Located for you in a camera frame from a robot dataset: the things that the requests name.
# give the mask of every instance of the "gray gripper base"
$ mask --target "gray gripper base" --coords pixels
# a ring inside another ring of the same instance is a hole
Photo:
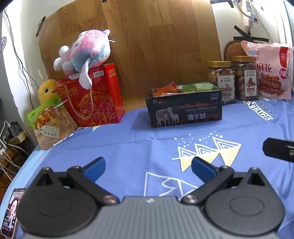
[[[248,239],[229,235],[210,224],[196,206],[175,197],[126,197],[105,206],[86,228],[62,239]],[[40,239],[25,234],[23,239]],[[279,239],[275,233],[250,239]]]

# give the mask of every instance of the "snack bag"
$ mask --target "snack bag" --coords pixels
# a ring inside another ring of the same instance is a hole
[[[160,97],[163,95],[169,95],[173,93],[180,93],[181,91],[177,88],[174,82],[171,82],[165,87],[156,88],[156,92],[153,93],[153,97]]]
[[[256,62],[258,95],[267,99],[291,100],[291,82],[288,66],[292,50],[288,45],[279,43],[253,43],[242,41],[241,46],[248,56]]]
[[[64,108],[60,96],[40,105],[27,114],[27,118],[42,150],[51,148],[77,128],[75,121]]]

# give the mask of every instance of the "red gift box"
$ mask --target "red gift box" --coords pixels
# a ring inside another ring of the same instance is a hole
[[[64,106],[78,127],[119,123],[125,113],[115,65],[106,64],[88,72],[92,88],[79,83],[79,73],[56,81]]]

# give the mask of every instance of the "nut jar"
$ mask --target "nut jar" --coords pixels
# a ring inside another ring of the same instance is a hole
[[[230,61],[208,61],[208,81],[222,90],[222,103],[235,103],[235,73]]]
[[[256,100],[257,79],[254,57],[232,56],[232,67],[236,75],[236,98],[238,100]]]

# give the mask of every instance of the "blue tablecloth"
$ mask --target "blue tablecloth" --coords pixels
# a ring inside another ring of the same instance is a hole
[[[65,171],[99,156],[106,160],[106,171],[96,183],[121,200],[126,195],[175,195],[180,199],[203,184],[190,167],[191,159],[198,155],[215,166],[232,166],[235,171],[259,167],[286,208],[279,235],[291,238],[293,164],[265,156],[262,144],[268,137],[293,140],[293,119],[294,100],[237,102],[223,106],[221,121],[161,128],[150,127],[146,108],[137,109],[127,113],[119,124],[77,129],[41,156],[44,159],[34,169],[24,165],[3,204],[7,204],[13,188],[28,186],[41,167]]]

